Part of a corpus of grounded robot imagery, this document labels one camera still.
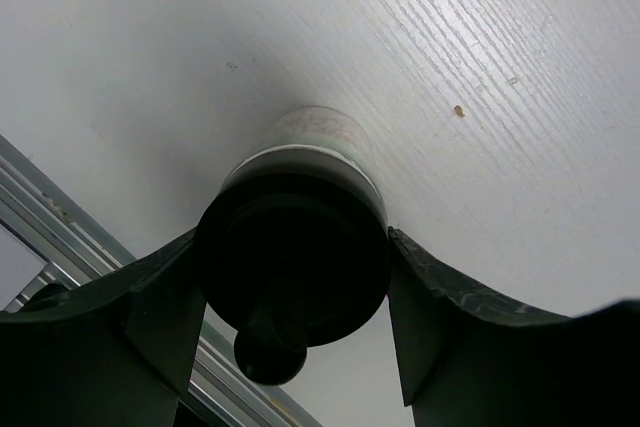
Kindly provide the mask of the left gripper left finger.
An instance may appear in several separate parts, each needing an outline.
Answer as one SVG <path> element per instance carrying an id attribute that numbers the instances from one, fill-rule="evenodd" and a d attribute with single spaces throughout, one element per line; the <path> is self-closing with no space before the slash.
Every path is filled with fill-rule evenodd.
<path id="1" fill-rule="evenodd" d="M 2 313 L 2 425 L 173 425 L 205 309 L 193 238 Z"/>

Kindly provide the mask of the aluminium table frame rail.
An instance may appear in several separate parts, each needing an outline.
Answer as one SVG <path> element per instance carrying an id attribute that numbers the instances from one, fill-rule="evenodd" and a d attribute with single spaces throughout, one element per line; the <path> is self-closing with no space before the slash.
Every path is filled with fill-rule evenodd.
<path id="1" fill-rule="evenodd" d="M 203 323 L 185 233 L 135 259 L 11 143 L 1 224 L 44 268 L 1 313 L 5 426 L 312 426 Z"/>

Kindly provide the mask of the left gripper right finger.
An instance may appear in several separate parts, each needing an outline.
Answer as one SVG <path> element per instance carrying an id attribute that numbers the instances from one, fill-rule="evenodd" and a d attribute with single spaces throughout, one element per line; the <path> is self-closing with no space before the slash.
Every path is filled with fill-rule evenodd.
<path id="1" fill-rule="evenodd" d="M 389 233 L 389 309 L 403 401 L 418 426 L 635 426 L 639 304 L 566 317 Z"/>

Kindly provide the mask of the black top salt grinder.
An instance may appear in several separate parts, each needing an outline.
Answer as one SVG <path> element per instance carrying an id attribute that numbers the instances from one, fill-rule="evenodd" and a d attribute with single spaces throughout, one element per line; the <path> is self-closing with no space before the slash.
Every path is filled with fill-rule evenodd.
<path id="1" fill-rule="evenodd" d="M 387 215 L 352 117 L 302 107 L 277 119 L 201 217 L 193 254 L 211 309 L 236 332 L 252 382 L 292 380 L 313 347 L 366 324 L 391 277 Z"/>

